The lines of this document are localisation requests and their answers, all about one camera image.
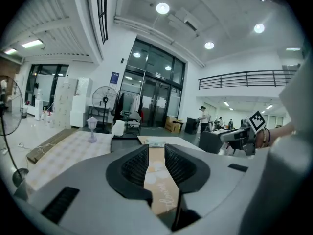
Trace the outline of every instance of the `standing fan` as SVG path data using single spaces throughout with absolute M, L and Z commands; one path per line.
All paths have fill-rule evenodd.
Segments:
M 28 169 L 18 169 L 12 157 L 6 135 L 12 134 L 22 119 L 23 98 L 17 83 L 10 77 L 0 76 L 0 136 L 4 137 L 8 153 L 16 171 L 13 173 L 13 183 L 18 187 L 28 173 Z
M 95 132 L 98 133 L 110 133 L 104 125 L 104 118 L 106 113 L 114 108 L 117 93 L 114 89 L 108 86 L 102 86 L 98 88 L 92 95 L 92 104 L 98 111 L 103 112 L 102 127 L 97 128 Z

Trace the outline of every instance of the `lamp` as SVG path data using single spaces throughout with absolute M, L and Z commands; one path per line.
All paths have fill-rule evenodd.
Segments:
M 91 136 L 88 138 L 89 143 L 97 142 L 97 138 L 93 134 L 93 130 L 97 127 L 97 122 L 98 120 L 95 119 L 94 117 L 91 117 L 87 120 L 88 128 L 90 129 L 91 132 Z

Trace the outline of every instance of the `bracelet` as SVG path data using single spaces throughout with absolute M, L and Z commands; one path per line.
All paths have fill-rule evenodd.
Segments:
M 267 144 L 267 146 L 266 146 L 266 147 L 268 147 L 268 146 L 269 146 L 269 142 L 270 142 L 270 131 L 268 130 L 268 144 Z
M 262 129 L 262 132 L 263 132 L 263 144 L 262 144 L 261 148 L 264 148 L 265 142 L 266 142 L 266 132 L 264 129 Z

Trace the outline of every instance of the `fluorescent light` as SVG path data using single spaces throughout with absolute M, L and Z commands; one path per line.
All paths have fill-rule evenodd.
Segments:
M 298 51 L 298 50 L 301 50 L 301 48 L 287 48 L 286 50 Z
M 4 53 L 10 55 L 10 54 L 13 54 L 14 52 L 16 52 L 16 49 L 8 49 Z
M 257 25 L 255 25 L 254 27 L 254 31 L 258 34 L 262 33 L 264 31 L 265 27 L 263 24 L 259 23 Z
M 214 43 L 212 43 L 212 42 L 207 42 L 207 43 L 204 45 L 204 48 L 206 48 L 206 49 L 213 49 L 213 48 L 214 48 Z
M 29 48 L 29 47 L 36 46 L 36 45 L 41 45 L 41 44 L 42 44 L 42 42 L 37 39 L 37 40 L 35 40 L 35 41 L 32 41 L 32 42 L 23 44 L 22 46 L 23 46 L 24 48 Z
M 140 55 L 140 53 L 136 52 L 136 53 L 133 54 L 133 56 L 136 57 L 136 58 L 139 58 L 141 55 Z
M 160 14 L 166 14 L 170 11 L 170 6 L 168 6 L 166 3 L 159 3 L 156 6 L 156 11 Z

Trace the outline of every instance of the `metal railing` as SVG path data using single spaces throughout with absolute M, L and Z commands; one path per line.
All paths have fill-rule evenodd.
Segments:
M 199 79 L 199 90 L 238 86 L 286 86 L 297 70 L 251 70 Z
M 104 44 L 104 42 L 108 39 L 107 0 L 98 0 L 98 15 L 99 15 L 102 43 Z

